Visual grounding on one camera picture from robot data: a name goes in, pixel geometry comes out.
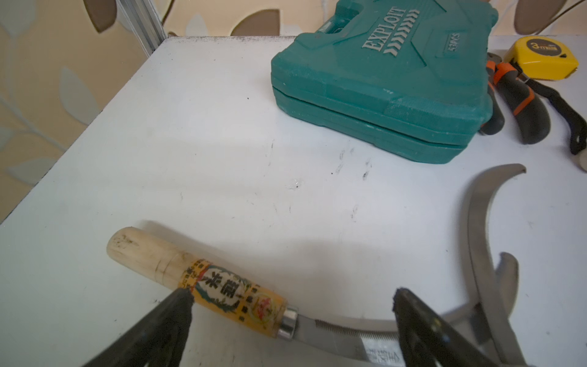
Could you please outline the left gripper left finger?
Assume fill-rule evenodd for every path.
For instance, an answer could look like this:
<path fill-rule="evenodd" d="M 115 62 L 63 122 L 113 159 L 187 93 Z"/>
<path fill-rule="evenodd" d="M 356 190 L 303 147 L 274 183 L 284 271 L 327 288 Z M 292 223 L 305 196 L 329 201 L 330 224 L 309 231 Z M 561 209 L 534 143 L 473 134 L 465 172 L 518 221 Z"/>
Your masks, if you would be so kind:
<path fill-rule="evenodd" d="M 87 366 L 178 366 L 192 322 L 194 297 L 179 288 Z"/>

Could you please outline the sickle wooden handle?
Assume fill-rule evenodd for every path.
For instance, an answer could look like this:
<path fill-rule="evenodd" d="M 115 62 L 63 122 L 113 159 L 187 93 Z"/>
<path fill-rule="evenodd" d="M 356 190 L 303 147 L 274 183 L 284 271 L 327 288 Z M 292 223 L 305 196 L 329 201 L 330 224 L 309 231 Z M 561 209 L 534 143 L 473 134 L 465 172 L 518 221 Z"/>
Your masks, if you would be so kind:
<path fill-rule="evenodd" d="M 282 296 L 148 232 L 126 227 L 109 240 L 107 253 L 119 264 L 169 289 L 184 288 L 197 304 L 266 336 L 302 343 L 337 356 L 376 365 L 405 366 L 397 322 L 390 331 L 358 330 L 303 317 Z M 519 265 L 503 252 L 494 268 L 508 314 L 518 296 Z M 478 328 L 475 342 L 493 342 L 479 296 L 448 313 L 457 327 Z"/>
<path fill-rule="evenodd" d="M 526 365 L 524 354 L 510 325 L 498 290 L 488 240 L 489 212 L 499 188 L 527 171 L 522 164 L 501 165 L 481 173 L 472 185 L 467 218 L 469 258 L 481 308 L 487 320 L 499 361 L 503 365 Z"/>

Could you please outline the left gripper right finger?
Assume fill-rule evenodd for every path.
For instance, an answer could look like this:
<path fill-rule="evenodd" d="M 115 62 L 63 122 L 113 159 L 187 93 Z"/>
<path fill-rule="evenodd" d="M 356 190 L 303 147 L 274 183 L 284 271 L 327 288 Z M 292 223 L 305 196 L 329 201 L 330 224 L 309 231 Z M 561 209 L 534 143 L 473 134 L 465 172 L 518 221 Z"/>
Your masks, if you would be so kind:
<path fill-rule="evenodd" d="M 409 289 L 396 290 L 393 311 L 406 366 L 496 365 Z"/>

